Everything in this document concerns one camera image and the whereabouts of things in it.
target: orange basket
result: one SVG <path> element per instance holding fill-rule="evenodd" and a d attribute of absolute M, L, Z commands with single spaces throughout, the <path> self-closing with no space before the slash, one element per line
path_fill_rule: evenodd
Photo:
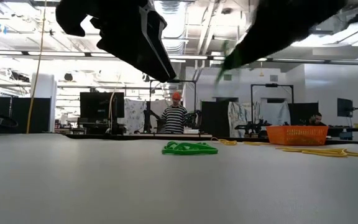
<path fill-rule="evenodd" d="M 327 126 L 269 126 L 266 127 L 271 144 L 284 146 L 323 146 Z"/>

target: black monitor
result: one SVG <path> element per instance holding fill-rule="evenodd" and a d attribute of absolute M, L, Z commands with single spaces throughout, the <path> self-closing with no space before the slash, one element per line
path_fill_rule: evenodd
<path fill-rule="evenodd" d="M 347 99 L 337 99 L 337 116 L 353 117 L 353 101 Z"/>
<path fill-rule="evenodd" d="M 80 93 L 80 117 L 91 119 L 108 119 L 109 104 L 112 93 Z M 124 117 L 124 93 L 115 93 L 112 99 L 112 114 Z"/>

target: man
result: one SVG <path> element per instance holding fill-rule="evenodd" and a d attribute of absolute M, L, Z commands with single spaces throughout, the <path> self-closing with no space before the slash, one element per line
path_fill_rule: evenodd
<path fill-rule="evenodd" d="M 165 121 L 165 133 L 183 134 L 185 129 L 186 108 L 180 104 L 181 95 L 174 92 L 172 105 L 162 113 L 161 118 Z"/>
<path fill-rule="evenodd" d="M 323 122 L 321 122 L 322 118 L 323 118 L 323 115 L 321 115 L 321 113 L 317 112 L 309 118 L 308 125 L 310 125 L 310 126 L 326 126 Z"/>

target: hat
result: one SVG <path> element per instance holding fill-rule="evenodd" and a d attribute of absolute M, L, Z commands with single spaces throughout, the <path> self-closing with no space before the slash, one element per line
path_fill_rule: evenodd
<path fill-rule="evenodd" d="M 179 92 L 174 92 L 173 95 L 172 95 L 172 99 L 180 100 L 181 99 L 181 94 Z"/>

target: ceiling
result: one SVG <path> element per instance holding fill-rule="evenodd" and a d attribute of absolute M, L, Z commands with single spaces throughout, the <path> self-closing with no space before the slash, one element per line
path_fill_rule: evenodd
<path fill-rule="evenodd" d="M 75 37 L 65 34 L 55 19 L 55 6 L 58 1 L 49 1 L 46 7 L 43 51 L 52 52 L 103 52 L 96 47 L 100 36 L 99 30 L 90 24 L 87 17 L 81 24 L 86 31 L 86 37 Z M 163 11 L 163 6 L 169 5 L 176 10 Z M 44 1 L 30 0 L 0 0 L 0 50 L 34 51 L 40 50 L 42 34 L 42 13 Z M 213 3 L 210 0 L 186 2 L 155 1 L 156 10 L 168 22 L 163 33 L 163 43 L 169 54 L 209 55 L 221 52 L 222 44 L 229 41 L 231 47 L 246 32 L 251 23 L 255 0 L 225 0 Z M 358 1 L 351 4 L 336 17 L 321 24 L 320 30 L 335 32 L 343 26 L 343 20 L 358 12 Z M 289 47 L 273 55 L 274 57 L 290 58 L 358 58 L 358 47 L 311 48 Z M 183 78 L 186 66 L 195 66 L 194 61 L 172 60 L 174 69 Z M 260 63 L 253 63 L 257 68 Z M 280 68 L 282 72 L 293 68 L 294 64 L 265 63 L 264 67 Z M 14 71 L 32 78 L 37 69 L 37 57 L 0 57 L 0 84 L 23 83 L 9 78 Z M 130 65 L 115 60 L 88 60 L 74 58 L 51 60 L 45 58 L 41 62 L 40 72 L 54 74 L 58 85 L 98 86 L 102 91 L 112 91 L 114 86 L 146 88 L 149 83 L 143 82 L 143 74 Z M 66 73 L 73 75 L 73 81 L 64 79 Z M 180 90 L 180 85 L 160 85 L 157 87 L 156 98 L 169 96 L 172 91 Z M 80 91 L 87 89 L 59 89 L 62 96 L 78 98 Z M 26 95 L 29 88 L 0 88 L 0 93 L 10 95 Z M 131 90 L 129 97 L 145 98 L 147 90 Z"/>

